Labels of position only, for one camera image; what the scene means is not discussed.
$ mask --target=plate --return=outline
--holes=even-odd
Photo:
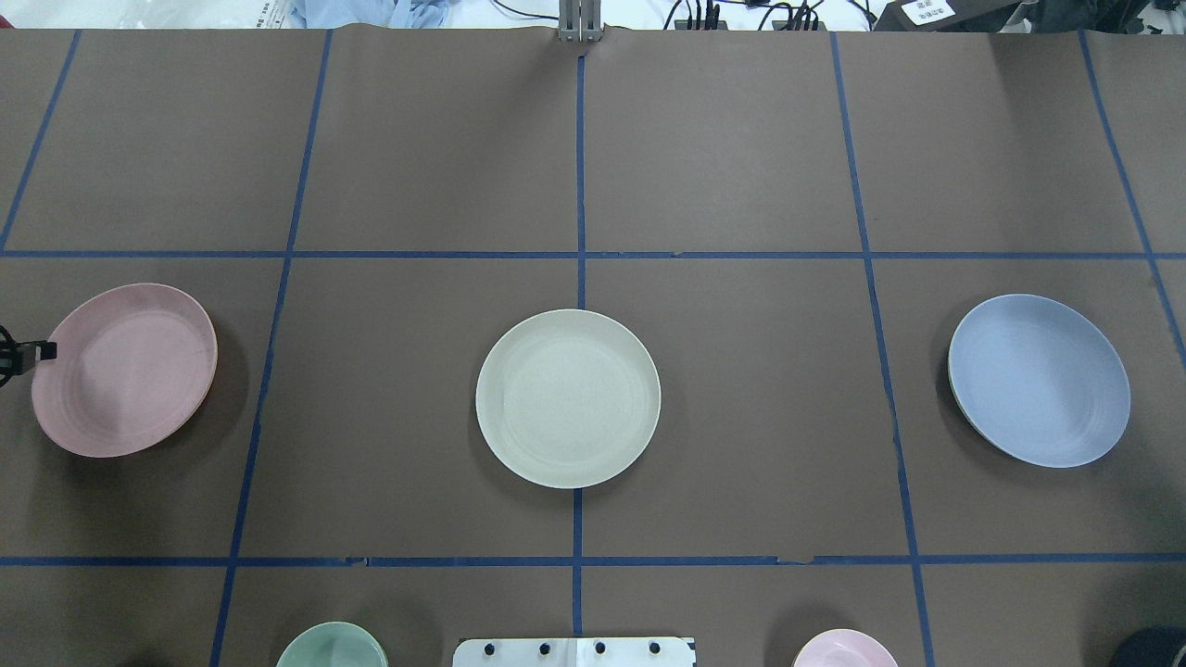
[[[811,637],[793,667],[898,667],[881,642],[856,630],[828,630]]]
[[[58,358],[37,364],[42,430],[81,456],[151,447],[198,409],[218,361],[210,316],[193,297],[140,282],[103,292],[53,330]]]
[[[592,487],[646,449],[659,420],[659,374],[621,324],[556,310],[495,343],[476,404],[482,434],[506,468],[544,487]]]
[[[387,667],[387,654],[366,630],[331,621],[298,635],[276,667]]]
[[[951,337],[948,375],[973,427],[1034,465],[1091,463],[1128,425],[1131,394],[1116,349],[1045,297],[1006,294],[974,307]]]

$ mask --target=plate rim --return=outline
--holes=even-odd
[[[1077,317],[1080,322],[1083,322],[1084,324],[1086,324],[1088,328],[1091,331],[1093,331],[1095,335],[1097,335],[1099,337],[1099,339],[1102,339],[1104,342],[1104,344],[1107,345],[1109,352],[1111,354],[1111,358],[1115,358],[1116,363],[1120,366],[1120,370],[1121,370],[1120,375],[1121,375],[1121,377],[1123,377],[1123,380],[1124,380],[1124,388],[1127,389],[1127,392],[1126,392],[1126,399],[1127,399],[1126,402],[1127,402],[1127,405],[1126,405],[1126,409],[1124,409],[1124,428],[1121,431],[1121,433],[1116,438],[1115,443],[1111,443],[1101,453],[1098,453],[1097,456],[1095,456],[1095,457],[1092,457],[1092,458],[1090,458],[1088,460],[1083,460],[1080,463],[1052,464],[1052,463],[1044,463],[1041,460],[1035,460],[1033,457],[1024,456],[1024,455],[1018,453],[1015,451],[1010,451],[1009,447],[1007,447],[1007,446],[1005,446],[1005,445],[995,442],[993,438],[989,438],[988,434],[984,433],[983,430],[981,430],[981,425],[976,423],[976,419],[968,412],[968,408],[964,406],[963,400],[959,398],[959,389],[956,387],[956,379],[955,379],[954,367],[951,364],[952,352],[955,351],[956,339],[959,337],[959,332],[962,330],[964,330],[964,325],[968,323],[968,318],[970,318],[973,316],[973,313],[975,313],[980,309],[982,309],[982,307],[991,307],[991,304],[994,304],[996,301],[1001,301],[1001,300],[1016,300],[1016,299],[1034,299],[1034,300],[1038,300],[1040,303],[1044,303],[1044,304],[1047,304],[1047,305],[1053,305],[1054,307],[1063,309],[1063,310],[1070,312],[1073,317]],[[1051,299],[1050,297],[1044,297],[1041,294],[1033,294],[1033,293],[1029,293],[1029,292],[1010,292],[1010,293],[1007,293],[1007,294],[997,294],[996,297],[991,297],[991,298],[984,299],[983,301],[976,304],[975,306],[973,306],[971,310],[969,310],[967,313],[964,313],[964,316],[962,318],[959,318],[959,324],[956,325],[955,331],[951,333],[951,341],[948,343],[946,362],[948,362],[948,386],[951,388],[951,394],[955,396],[956,405],[959,406],[959,412],[964,415],[964,419],[968,421],[968,424],[971,425],[973,430],[975,430],[976,433],[978,433],[981,438],[984,438],[984,440],[987,440],[990,445],[993,445],[997,450],[1000,450],[1000,451],[1009,455],[1010,457],[1013,457],[1013,458],[1015,458],[1018,460],[1028,463],[1031,465],[1038,465],[1040,468],[1052,468],[1052,469],[1059,469],[1059,470],[1065,470],[1065,469],[1070,469],[1070,468],[1079,468],[1082,465],[1088,465],[1089,463],[1095,463],[1096,460],[1099,460],[1101,458],[1103,458],[1104,456],[1107,456],[1109,452],[1111,452],[1116,447],[1116,445],[1120,444],[1120,440],[1124,437],[1124,433],[1128,431],[1128,424],[1129,424],[1129,421],[1131,420],[1131,417],[1133,417],[1133,386],[1131,386],[1131,383],[1129,382],[1129,379],[1128,379],[1128,369],[1124,367],[1124,360],[1121,358],[1120,352],[1116,351],[1116,347],[1112,344],[1111,339],[1108,338],[1108,336],[1103,332],[1103,330],[1101,330],[1098,326],[1096,326],[1096,323],[1091,322],[1091,319],[1089,319],[1082,312],[1075,310],[1073,307],[1071,307],[1071,306],[1069,306],[1069,305],[1066,305],[1063,301],[1059,301],[1057,299]]]
[[[40,380],[40,382],[39,382],[39,379],[44,379],[45,375],[44,374],[38,374],[37,370],[34,369],[34,371],[33,371],[33,382],[31,383],[31,387],[30,387],[30,394],[32,395],[32,402],[33,402],[33,415],[37,417],[37,424],[38,424],[38,426],[42,427],[42,432],[45,433],[45,436],[47,438],[50,438],[50,440],[52,440],[53,444],[58,445],[59,447],[66,450],[70,453],[74,453],[74,455],[77,455],[77,456],[82,456],[82,457],[87,457],[87,458],[117,458],[117,457],[121,457],[121,456],[128,456],[128,455],[133,455],[133,453],[147,450],[147,449],[149,449],[152,446],[155,446],[155,445],[165,442],[166,439],[168,439],[170,436],[172,436],[173,433],[177,433],[181,428],[181,426],[185,426],[185,424],[189,423],[190,419],[192,419],[193,415],[198,412],[198,408],[202,407],[202,404],[205,402],[206,396],[210,395],[210,387],[213,386],[215,375],[217,374],[217,370],[218,370],[218,332],[215,330],[213,322],[210,319],[210,313],[206,311],[205,307],[203,307],[202,303],[198,301],[197,299],[195,299],[192,294],[190,294],[189,292],[186,292],[185,290],[181,290],[179,287],[174,287],[172,285],[165,285],[164,282],[129,282],[127,285],[119,285],[116,287],[111,287],[109,290],[104,290],[103,292],[100,292],[98,294],[95,294],[94,297],[87,299],[81,305],[76,306],[72,311],[70,311],[69,315],[66,315],[64,318],[62,318],[62,322],[59,322],[58,325],[53,328],[53,332],[50,333],[50,337],[47,339],[51,341],[51,342],[55,341],[55,338],[57,337],[57,333],[62,329],[62,326],[64,326],[66,324],[66,322],[69,322],[72,317],[77,316],[79,312],[82,312],[83,310],[85,310],[93,303],[95,303],[95,301],[97,301],[100,299],[103,299],[103,298],[108,297],[111,293],[121,292],[123,290],[130,290],[130,288],[135,288],[135,287],[151,287],[153,290],[160,288],[160,290],[165,290],[165,291],[168,291],[168,292],[174,292],[177,294],[180,294],[183,297],[183,300],[187,300],[190,304],[192,304],[197,309],[197,312],[202,313],[202,323],[204,324],[203,332],[209,332],[209,335],[210,335],[210,341],[212,342],[211,354],[213,356],[213,363],[210,364],[210,373],[208,374],[208,377],[205,380],[205,387],[202,390],[202,395],[193,402],[192,408],[186,412],[185,417],[181,418],[181,419],[178,419],[178,423],[174,426],[172,426],[167,433],[165,433],[164,436],[161,436],[160,438],[158,438],[155,442],[152,442],[152,443],[149,443],[149,444],[147,444],[145,446],[138,446],[136,449],[133,449],[133,450],[129,450],[129,451],[121,451],[119,453],[96,455],[96,453],[87,453],[87,452],[77,451],[76,449],[74,449],[71,446],[68,446],[68,445],[65,445],[63,443],[59,443],[53,436],[50,434],[49,430],[45,427],[45,419],[47,419],[47,418],[43,417],[42,411],[44,408],[40,407],[40,402],[37,399],[37,396],[38,396],[38,389],[37,389],[38,385],[40,382],[47,382],[47,380]]]
[[[301,630],[301,633],[299,635],[296,635],[295,637],[292,639],[291,642],[288,642],[288,646],[286,646],[282,652],[280,652],[280,658],[276,659],[276,667],[281,667],[281,665],[283,665],[285,655],[288,654],[288,650],[293,647],[293,644],[295,644],[296,642],[299,642],[301,640],[301,637],[304,637],[305,635],[307,635],[307,634],[310,634],[310,633],[312,633],[314,630],[319,630],[321,628],[330,628],[330,627],[333,627],[333,628],[350,628],[352,630],[358,630],[359,633],[362,633],[366,637],[366,640],[370,642],[371,647],[375,648],[375,650],[378,653],[381,665],[383,667],[388,667],[387,652],[383,650],[383,646],[381,643],[378,643],[378,640],[375,639],[375,635],[370,634],[370,631],[368,631],[366,628],[363,628],[362,625],[357,625],[355,623],[351,623],[350,621],[325,621],[323,623],[318,623],[317,625],[311,625],[308,628],[305,628],[304,630]]]
[[[829,635],[859,635],[861,637],[865,637],[871,642],[873,642],[874,644],[876,644],[878,647],[880,647],[881,650],[884,650],[886,656],[890,659],[891,663],[893,663],[895,667],[898,665],[898,659],[894,658],[893,654],[890,653],[890,649],[886,648],[885,644],[882,644],[880,641],[878,641],[876,637],[862,633],[860,630],[854,630],[852,628],[831,628],[830,630],[824,630],[817,634],[816,636],[811,637],[810,640],[808,640],[806,643],[804,643],[803,647],[799,648],[799,652],[795,654],[795,661],[791,662],[791,667],[810,667],[805,663],[804,665],[799,663],[799,659],[803,658],[803,652],[806,650],[809,647],[811,647],[811,644],[814,643],[823,643],[825,637],[828,637]]]
[[[655,402],[655,418],[651,421],[650,427],[648,428],[648,434],[646,434],[645,442],[643,443],[642,447],[638,450],[638,453],[636,453],[629,462],[626,462],[626,464],[623,465],[620,470],[614,471],[608,477],[598,479],[595,482],[588,482],[588,483],[578,484],[578,485],[555,484],[553,482],[548,482],[546,479],[537,478],[534,475],[528,475],[527,472],[524,472],[523,470],[521,470],[518,466],[512,465],[510,462],[508,462],[505,458],[503,458],[502,453],[498,451],[498,449],[496,447],[496,445],[493,445],[491,443],[490,438],[486,434],[486,426],[489,424],[490,417],[489,415],[483,415],[482,401],[479,400],[479,396],[482,394],[482,388],[485,385],[485,382],[483,381],[483,379],[486,376],[486,369],[490,367],[490,358],[493,355],[495,350],[497,350],[498,347],[502,345],[503,342],[508,337],[510,337],[521,326],[530,326],[530,324],[531,324],[533,320],[536,320],[536,319],[542,318],[542,317],[554,316],[556,313],[568,313],[568,312],[581,313],[581,317],[591,316],[591,317],[595,317],[595,318],[600,318],[600,319],[607,320],[607,322],[612,323],[614,326],[619,328],[621,331],[626,332],[626,335],[630,336],[631,339],[633,339],[636,343],[638,343],[639,349],[643,350],[643,354],[646,355],[648,361],[650,361],[650,373],[655,377],[655,398],[656,398],[656,402]],[[495,455],[495,457],[498,458],[498,460],[503,465],[505,465],[511,472],[514,472],[515,475],[522,477],[523,479],[527,479],[528,482],[531,482],[534,484],[538,484],[541,487],[547,487],[549,489],[586,489],[586,488],[600,484],[602,482],[608,482],[610,479],[613,479],[618,475],[621,475],[627,468],[630,468],[631,465],[633,465],[635,462],[638,460],[639,457],[643,456],[643,452],[646,451],[646,447],[650,446],[651,439],[655,438],[655,432],[658,430],[659,415],[663,412],[663,381],[659,377],[658,367],[655,364],[655,357],[651,356],[651,351],[649,349],[646,349],[646,344],[643,343],[643,341],[633,331],[631,331],[630,328],[626,326],[625,324],[618,322],[617,319],[614,319],[614,318],[612,318],[612,317],[610,317],[607,315],[604,315],[604,313],[600,313],[600,312],[597,312],[597,311],[592,311],[592,310],[587,310],[587,309],[553,309],[553,310],[548,310],[548,311],[543,311],[543,312],[537,312],[537,313],[535,313],[535,315],[533,315],[533,316],[530,316],[530,317],[528,317],[528,318],[518,322],[517,324],[515,324],[515,326],[511,326],[505,332],[503,332],[503,335],[498,337],[498,341],[496,341],[495,344],[491,345],[490,351],[486,352],[486,357],[482,362],[482,368],[478,370],[478,381],[477,381],[476,387],[474,387],[473,405],[474,405],[474,412],[478,415],[478,428],[479,428],[479,431],[482,431],[482,437],[486,442],[486,446]]]

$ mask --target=label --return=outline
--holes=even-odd
[[[914,25],[935,23],[956,15],[948,0],[914,0],[901,6],[906,18]]]

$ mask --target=white plate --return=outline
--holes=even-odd
[[[659,375],[621,324],[556,310],[495,343],[476,402],[482,434],[506,468],[576,489],[621,472],[646,449],[659,420]]]
[[[811,637],[793,667],[898,667],[881,643],[856,630],[828,630]]]
[[[1128,425],[1124,364],[1088,318],[1045,297],[974,307],[951,337],[951,390],[989,443],[1027,463],[1072,468],[1108,453]]]

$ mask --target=blue plate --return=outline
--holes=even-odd
[[[1045,297],[1006,294],[974,307],[951,337],[948,374],[973,427],[1034,465],[1091,463],[1128,426],[1131,394],[1116,349]]]

